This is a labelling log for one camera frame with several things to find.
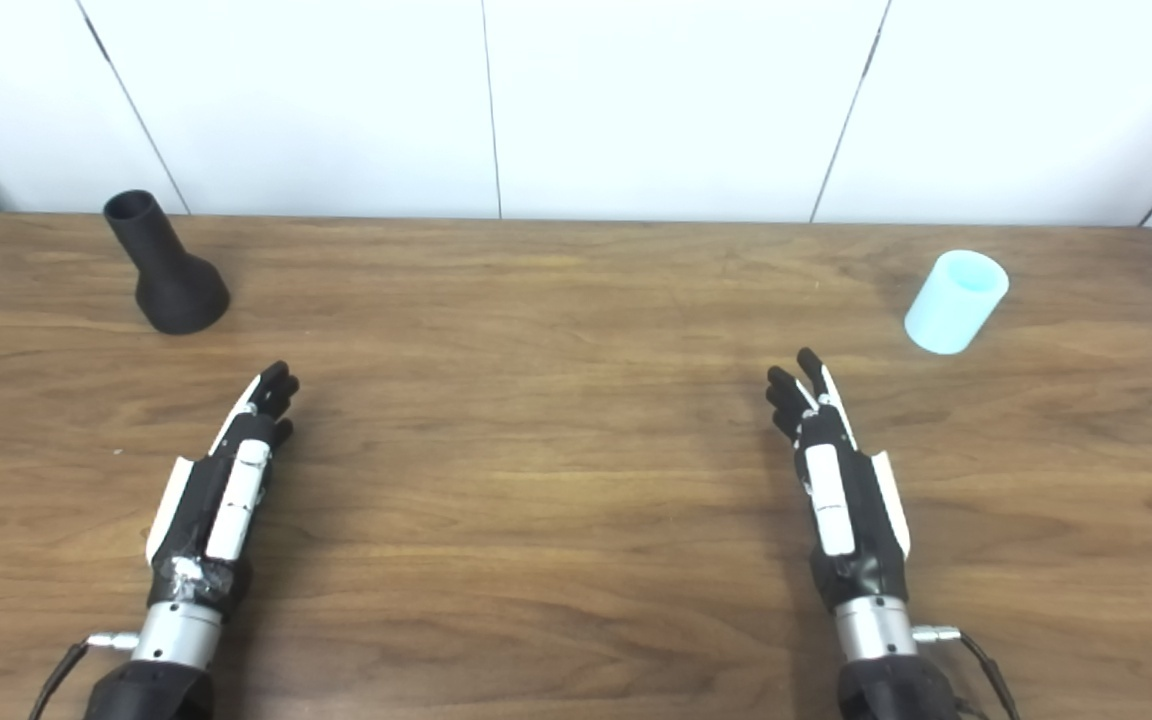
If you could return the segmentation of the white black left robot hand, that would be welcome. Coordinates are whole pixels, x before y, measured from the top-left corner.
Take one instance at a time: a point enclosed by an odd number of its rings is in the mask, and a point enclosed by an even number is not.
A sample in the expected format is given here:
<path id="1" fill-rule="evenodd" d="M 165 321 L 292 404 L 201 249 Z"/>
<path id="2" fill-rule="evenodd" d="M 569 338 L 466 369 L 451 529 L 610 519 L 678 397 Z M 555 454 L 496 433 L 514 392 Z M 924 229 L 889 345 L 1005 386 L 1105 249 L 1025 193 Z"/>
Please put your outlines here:
<path id="1" fill-rule="evenodd" d="M 236 615 L 253 579 L 248 538 L 294 432 L 287 414 L 298 389 L 276 361 L 248 384 L 204 456 L 175 460 L 147 533 L 147 606 L 191 602 L 223 623 Z"/>

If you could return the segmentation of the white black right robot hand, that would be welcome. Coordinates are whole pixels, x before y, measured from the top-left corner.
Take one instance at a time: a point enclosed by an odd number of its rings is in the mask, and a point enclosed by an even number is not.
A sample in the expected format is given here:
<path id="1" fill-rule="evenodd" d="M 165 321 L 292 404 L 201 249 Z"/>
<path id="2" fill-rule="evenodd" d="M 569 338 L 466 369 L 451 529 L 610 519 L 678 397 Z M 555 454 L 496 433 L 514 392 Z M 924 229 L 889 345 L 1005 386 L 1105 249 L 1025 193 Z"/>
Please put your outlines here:
<path id="1" fill-rule="evenodd" d="M 887 454 L 861 450 L 829 369 L 812 348 L 801 376 L 768 369 L 774 427 L 794 447 L 794 473 L 809 497 L 814 544 L 809 564 L 826 611 L 861 598 L 908 601 L 910 533 Z"/>

